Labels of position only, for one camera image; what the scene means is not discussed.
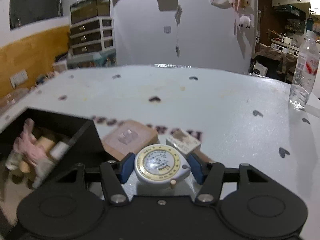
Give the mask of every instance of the clear water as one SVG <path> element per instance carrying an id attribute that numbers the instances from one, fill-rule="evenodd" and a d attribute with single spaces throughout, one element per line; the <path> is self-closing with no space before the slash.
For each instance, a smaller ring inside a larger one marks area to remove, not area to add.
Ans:
<path id="1" fill-rule="evenodd" d="M 303 109 L 309 100 L 316 76 L 296 68 L 290 88 L 289 102 L 297 109 Z"/>

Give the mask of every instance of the white wall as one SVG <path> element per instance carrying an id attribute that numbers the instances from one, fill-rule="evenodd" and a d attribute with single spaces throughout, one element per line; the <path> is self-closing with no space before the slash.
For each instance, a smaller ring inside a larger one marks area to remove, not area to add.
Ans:
<path id="1" fill-rule="evenodd" d="M 177 64 L 247 72 L 254 46 L 255 1 L 246 9 L 252 27 L 234 36 L 234 11 L 210 4 L 210 0 L 178 0 L 182 7 L 179 26 L 180 57 L 176 54 L 177 26 L 173 0 L 113 0 L 117 62 L 126 64 Z M 76 0 L 63 0 L 64 12 Z M 164 26 L 172 32 L 164 33 Z"/>
<path id="2" fill-rule="evenodd" d="M 9 22 L 10 0 L 0 0 L 0 47 L 30 36 L 34 33 L 42 32 L 59 26 L 68 25 L 68 17 L 57 17 L 49 20 L 39 21 L 29 25 L 10 30 Z"/>

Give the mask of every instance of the white tape measure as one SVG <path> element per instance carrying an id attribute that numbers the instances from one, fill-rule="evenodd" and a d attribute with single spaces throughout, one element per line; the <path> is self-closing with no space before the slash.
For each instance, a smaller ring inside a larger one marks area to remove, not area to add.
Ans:
<path id="1" fill-rule="evenodd" d="M 154 144 L 137 154 L 134 170 L 140 182 L 173 188 L 189 176 L 190 165 L 175 148 Z"/>

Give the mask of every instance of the water bottle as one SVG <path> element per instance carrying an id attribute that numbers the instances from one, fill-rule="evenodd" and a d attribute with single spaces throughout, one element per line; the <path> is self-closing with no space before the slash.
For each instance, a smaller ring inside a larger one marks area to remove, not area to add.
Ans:
<path id="1" fill-rule="evenodd" d="M 307 31 L 307 40 L 299 48 L 296 71 L 289 95 L 289 102 L 297 109 L 305 107 L 315 83 L 320 59 L 316 38 L 314 32 Z"/>

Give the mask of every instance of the power socket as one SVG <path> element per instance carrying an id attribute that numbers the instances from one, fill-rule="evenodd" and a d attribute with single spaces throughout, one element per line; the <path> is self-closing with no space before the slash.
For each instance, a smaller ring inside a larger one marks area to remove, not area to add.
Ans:
<path id="1" fill-rule="evenodd" d="M 26 80 L 28 80 L 28 75 L 25 69 L 10 77 L 10 83 L 14 89 L 16 86 L 24 83 Z"/>

